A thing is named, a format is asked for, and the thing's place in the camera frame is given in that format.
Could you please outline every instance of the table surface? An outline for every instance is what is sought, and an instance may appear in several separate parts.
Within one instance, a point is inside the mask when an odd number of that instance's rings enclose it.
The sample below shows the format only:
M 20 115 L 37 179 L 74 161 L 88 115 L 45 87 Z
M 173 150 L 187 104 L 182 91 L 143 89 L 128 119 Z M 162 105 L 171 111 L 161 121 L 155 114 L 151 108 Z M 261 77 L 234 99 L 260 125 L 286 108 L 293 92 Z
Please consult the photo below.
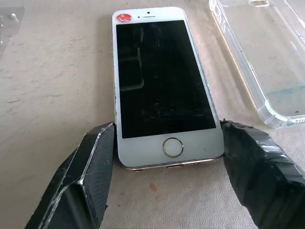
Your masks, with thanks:
M 161 6 L 185 10 L 219 118 L 268 132 L 305 168 L 305 125 L 260 121 L 207 0 L 25 0 L 0 60 L 0 228 L 23 228 L 84 134 L 114 121 L 112 14 Z M 103 229 L 256 228 L 222 159 L 138 173 L 115 162 L 108 205 Z

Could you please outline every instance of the clear phone case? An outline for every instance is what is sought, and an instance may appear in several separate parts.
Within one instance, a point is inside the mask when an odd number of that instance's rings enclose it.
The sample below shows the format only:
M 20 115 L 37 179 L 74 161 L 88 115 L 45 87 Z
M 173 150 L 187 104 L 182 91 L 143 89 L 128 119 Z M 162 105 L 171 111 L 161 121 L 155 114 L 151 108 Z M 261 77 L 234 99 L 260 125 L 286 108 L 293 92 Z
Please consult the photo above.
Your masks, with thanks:
M 209 0 L 261 120 L 305 122 L 305 2 Z

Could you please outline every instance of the black screen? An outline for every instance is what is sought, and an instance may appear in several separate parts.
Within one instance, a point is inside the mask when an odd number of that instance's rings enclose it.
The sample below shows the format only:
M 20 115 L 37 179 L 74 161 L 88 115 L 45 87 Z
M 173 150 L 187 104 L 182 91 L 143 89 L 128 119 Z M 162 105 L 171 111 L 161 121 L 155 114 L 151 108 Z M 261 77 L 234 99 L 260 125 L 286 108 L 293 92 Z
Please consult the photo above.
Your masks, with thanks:
M 184 21 L 116 30 L 123 138 L 216 127 Z

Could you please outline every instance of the white smartphone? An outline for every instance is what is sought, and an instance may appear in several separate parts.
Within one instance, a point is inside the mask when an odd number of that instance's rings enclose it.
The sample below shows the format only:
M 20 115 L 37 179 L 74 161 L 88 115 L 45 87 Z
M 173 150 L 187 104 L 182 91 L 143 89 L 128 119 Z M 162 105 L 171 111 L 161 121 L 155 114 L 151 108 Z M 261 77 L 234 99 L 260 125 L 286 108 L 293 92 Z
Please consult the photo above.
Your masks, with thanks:
M 112 17 L 118 155 L 130 169 L 219 158 L 224 140 L 184 10 Z

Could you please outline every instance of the phone frame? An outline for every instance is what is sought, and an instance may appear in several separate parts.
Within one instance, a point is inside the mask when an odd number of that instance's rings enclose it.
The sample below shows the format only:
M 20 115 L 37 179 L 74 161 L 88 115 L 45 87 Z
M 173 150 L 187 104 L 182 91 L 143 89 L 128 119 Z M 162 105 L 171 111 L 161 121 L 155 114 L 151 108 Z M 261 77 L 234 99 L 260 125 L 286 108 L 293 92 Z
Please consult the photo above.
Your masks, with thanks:
M 131 15 L 131 21 L 120 22 L 116 19 L 119 14 L 123 13 Z M 216 128 L 165 135 L 122 138 L 116 25 L 181 20 L 184 21 L 190 38 Z M 117 126 L 117 145 L 120 162 L 129 169 L 144 169 L 198 163 L 221 157 L 224 153 L 223 133 L 184 10 L 178 7 L 164 7 L 117 11 L 112 16 L 112 45 L 116 111 L 115 122 Z M 171 137 L 178 138 L 183 142 L 184 151 L 178 157 L 168 157 L 163 152 L 163 142 Z

